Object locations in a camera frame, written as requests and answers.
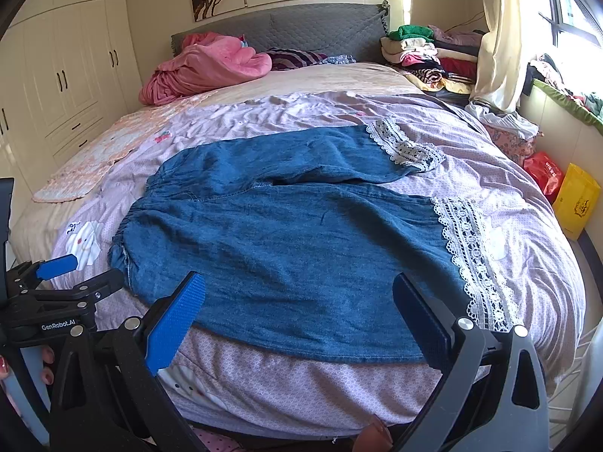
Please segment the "left hand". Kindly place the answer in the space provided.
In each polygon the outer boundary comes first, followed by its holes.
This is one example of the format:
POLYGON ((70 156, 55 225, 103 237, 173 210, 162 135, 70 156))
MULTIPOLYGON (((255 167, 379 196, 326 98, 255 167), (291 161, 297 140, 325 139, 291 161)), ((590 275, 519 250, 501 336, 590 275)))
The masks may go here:
POLYGON ((50 398, 42 380, 45 369, 42 347, 5 347, 1 355, 9 367, 9 376, 3 384, 8 397, 21 415, 35 415, 40 421, 45 420, 50 411, 50 398))

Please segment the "right hand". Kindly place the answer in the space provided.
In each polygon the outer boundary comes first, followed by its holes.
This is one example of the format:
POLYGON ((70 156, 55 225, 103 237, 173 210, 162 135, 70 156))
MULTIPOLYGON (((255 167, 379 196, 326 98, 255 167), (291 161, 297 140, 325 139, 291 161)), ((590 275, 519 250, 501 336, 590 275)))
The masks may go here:
POLYGON ((392 449, 392 435, 385 423, 373 415, 368 426, 356 437, 353 452, 389 452, 392 449))

